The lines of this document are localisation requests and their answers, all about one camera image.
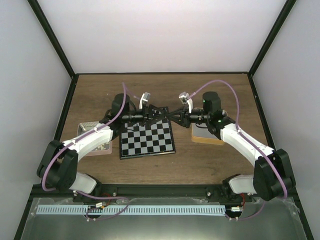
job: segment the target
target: white enclosure wall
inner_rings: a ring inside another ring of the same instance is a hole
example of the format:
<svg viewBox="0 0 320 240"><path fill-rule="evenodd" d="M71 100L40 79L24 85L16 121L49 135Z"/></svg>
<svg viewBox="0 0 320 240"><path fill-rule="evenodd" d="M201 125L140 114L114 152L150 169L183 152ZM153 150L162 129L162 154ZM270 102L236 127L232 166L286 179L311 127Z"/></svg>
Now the white enclosure wall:
<svg viewBox="0 0 320 240"><path fill-rule="evenodd" d="M248 71L285 0L39 0L76 73Z"/></svg>
<svg viewBox="0 0 320 240"><path fill-rule="evenodd" d="M14 238L70 77L26 0L0 7L0 239Z"/></svg>
<svg viewBox="0 0 320 240"><path fill-rule="evenodd" d="M275 145L288 151L296 188L320 239L320 1L297 1L254 82Z"/></svg>

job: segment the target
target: wooden surface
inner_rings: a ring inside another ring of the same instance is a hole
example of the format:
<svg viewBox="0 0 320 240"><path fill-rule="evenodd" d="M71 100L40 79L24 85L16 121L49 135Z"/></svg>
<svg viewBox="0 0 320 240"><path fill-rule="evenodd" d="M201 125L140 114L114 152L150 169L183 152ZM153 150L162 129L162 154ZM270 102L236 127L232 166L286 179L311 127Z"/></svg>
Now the wooden surface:
<svg viewBox="0 0 320 240"><path fill-rule="evenodd" d="M112 100L122 93L122 82L137 96L151 93L150 104L172 111L181 106L180 93L195 92L214 79L226 80L238 94L239 124L242 129L266 144L258 110L245 74L157 74L157 75L80 75L62 133L62 141L74 138L79 123L99 121ZM223 83L213 83L193 98L193 107L202 107L202 94L218 92L222 108L235 119L236 101ZM121 184L220 184L234 174L252 174L253 167L230 145L191 141L191 128L172 124L176 153L119 159L119 139L113 141L112 154L84 157L78 171L90 174L102 183Z"/></svg>

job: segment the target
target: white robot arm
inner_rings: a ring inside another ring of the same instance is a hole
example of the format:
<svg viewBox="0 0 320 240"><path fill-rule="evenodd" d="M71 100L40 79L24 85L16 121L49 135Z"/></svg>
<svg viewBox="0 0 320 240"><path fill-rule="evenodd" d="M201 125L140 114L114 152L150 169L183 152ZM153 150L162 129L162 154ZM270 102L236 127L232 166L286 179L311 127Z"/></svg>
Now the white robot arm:
<svg viewBox="0 0 320 240"><path fill-rule="evenodd" d="M168 118L185 128L189 128L191 123L205 123L210 133L230 144L252 164L254 167L253 175L238 174L223 181L222 186L226 195L258 194L259 197L268 201L283 194L283 189L270 166L266 164L266 160L259 151L239 134L239 131L273 160L273 164L287 190L295 186L296 183L288 154L282 149L275 151L271 147L258 142L240 128L237 130L235 121L226 116L226 112L221 109L221 101L216 92L203 94L203 109L193 108L193 102L188 99L188 93L183 92L180 94L179 99L185 104L184 107L173 112L160 112L157 115L154 115L153 110L160 111L159 108L153 105L146 105L150 97L149 93L146 92L142 95L139 109L134 112L130 112L130 98L126 96L128 101L125 103L124 110L118 119L110 126L102 127L110 121L111 117L113 117L112 114L115 115L115 113L119 112L118 108L123 101L123 96L121 98L118 95L112 102L112 109L109 111L110 115L106 114L100 123L91 130L91 134L86 132L64 142L54 140L48 145L37 170L37 175L40 178L44 176L46 167L53 159L53 156L63 147L70 145L63 154L63 161L56 161L52 165L46 177L46 182L59 190L70 189L98 195L99 193L95 192L98 180L87 174L77 172L78 162L99 145L108 143L116 138L121 133L124 123L148 124L161 118Z"/></svg>

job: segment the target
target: black and white checkered board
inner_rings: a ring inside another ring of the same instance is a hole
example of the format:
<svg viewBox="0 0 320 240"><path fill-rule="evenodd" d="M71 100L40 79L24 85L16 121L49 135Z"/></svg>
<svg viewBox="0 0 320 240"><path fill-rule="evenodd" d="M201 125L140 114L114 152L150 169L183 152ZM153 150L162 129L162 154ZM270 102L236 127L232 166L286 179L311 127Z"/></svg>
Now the black and white checkered board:
<svg viewBox="0 0 320 240"><path fill-rule="evenodd" d="M120 159L176 152L171 122L167 118L150 127L126 123L119 142Z"/></svg>

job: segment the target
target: purple cable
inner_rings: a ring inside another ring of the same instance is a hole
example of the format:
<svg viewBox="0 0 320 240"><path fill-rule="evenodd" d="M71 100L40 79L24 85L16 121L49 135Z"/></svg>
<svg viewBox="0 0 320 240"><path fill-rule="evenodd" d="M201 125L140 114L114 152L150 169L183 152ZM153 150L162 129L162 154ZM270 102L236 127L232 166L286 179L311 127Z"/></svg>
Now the purple cable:
<svg viewBox="0 0 320 240"><path fill-rule="evenodd" d="M108 126L109 124L113 123L118 117L119 115L122 113L122 110L124 109L125 107L125 102L126 102L126 94L127 94L127 87L125 85L125 83L123 82L122 83L122 87L123 87L123 101L122 101L122 105L121 105L121 108L119 110L119 112L114 116L114 118L112 118L110 121L108 121L106 124L100 126L97 128L97 131L103 129L104 127ZM85 137L89 136L90 134L96 132L94 129L90 130L90 131L87 131L84 135L82 135L81 137L77 138L75 140L75 142L79 142L80 140L84 139ZM52 187L52 188L46 188L46 179L47 179L47 176L48 176L48 173L49 173L49 170L50 168L52 167L52 165L54 164L54 162L58 159L58 157L66 150L68 149L69 147L71 147L74 143L71 142L69 143L68 145L64 146L53 158L52 160L50 161L50 163L48 164L48 166L46 167L46 170L43 174L43 177L42 177L42 189L46 192L50 192L50 191L53 191L55 190L56 188L55 187Z"/></svg>
<svg viewBox="0 0 320 240"><path fill-rule="evenodd" d="M125 89L133 98L140 100L140 98L137 97L136 95L134 95L134 93L132 91L130 91L127 87L125 87Z"/></svg>
<svg viewBox="0 0 320 240"><path fill-rule="evenodd" d="M235 97L235 101L236 101L236 118L235 118L235 128L237 130L237 132L239 133L239 135L245 139L251 146L253 146L263 157L264 159L266 160L266 162L270 165L271 169L273 170L276 178L279 180L279 183L282 187L282 190L283 190L283 197L282 199L286 199L287 196L288 196L288 192L287 192L287 188L286 188L286 185L284 183L284 181L281 179L277 169L275 168L275 166L272 164L271 160L267 157L267 155L264 154L264 152L262 152L258 146L256 146L252 141L250 141L240 130L239 130L239 112L240 112L240 105L239 105L239 100L238 100L238 96L236 94L236 91L233 89L233 87L227 83L226 81L223 81L223 80L220 80L220 79L217 79L217 80L211 80L209 82L207 82L206 84L204 84L202 87L200 87L197 91L195 91L194 93L192 93L188 99L191 99L193 96L195 96L198 92L200 92L203 88L205 88L206 86L208 86L209 84L212 84L212 83L216 83L216 82L220 82L220 83L223 83L225 85L227 85L231 91L233 92L233 95Z"/></svg>
<svg viewBox="0 0 320 240"><path fill-rule="evenodd" d="M121 210L121 211L118 211L117 213L115 213L114 215L111 215L111 216L108 216L108 217L104 217L104 218L95 218L96 221L101 221L101 220L106 220L106 219L112 219L118 215L120 215L121 213L123 213L128 207L129 207L129 199L127 197L124 197L124 196L108 196L108 197L100 197L100 196L91 196L87 193L84 193L82 191L77 191L77 193L83 195L83 196L86 196L88 198L91 198L91 199L97 199L97 200L113 200L113 199L123 199L123 200L127 200L127 205ZM91 208L89 209L85 216L86 216L86 219L90 219L88 214L93 211L93 210L98 210L99 208Z"/></svg>

